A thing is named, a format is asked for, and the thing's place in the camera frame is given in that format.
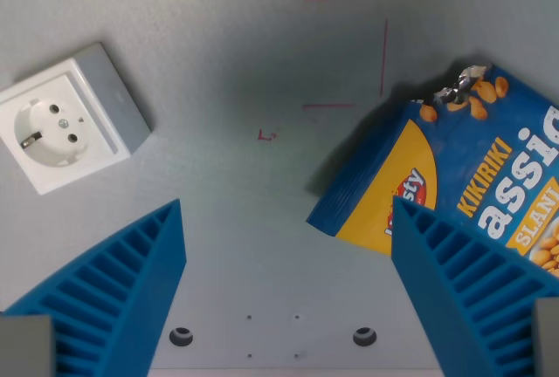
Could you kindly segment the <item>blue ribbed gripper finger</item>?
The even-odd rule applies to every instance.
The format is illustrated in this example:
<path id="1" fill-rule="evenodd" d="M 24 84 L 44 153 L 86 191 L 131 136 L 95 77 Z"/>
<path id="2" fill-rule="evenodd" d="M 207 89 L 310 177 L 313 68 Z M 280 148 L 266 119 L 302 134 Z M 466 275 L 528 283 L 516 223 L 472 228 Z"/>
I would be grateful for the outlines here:
<path id="1" fill-rule="evenodd" d="M 558 280 L 432 209 L 393 201 L 391 259 L 445 376 L 534 376 L 532 312 Z"/>
<path id="2" fill-rule="evenodd" d="M 4 315 L 52 320 L 57 376 L 145 376 L 186 262 L 174 200 L 76 257 Z"/>

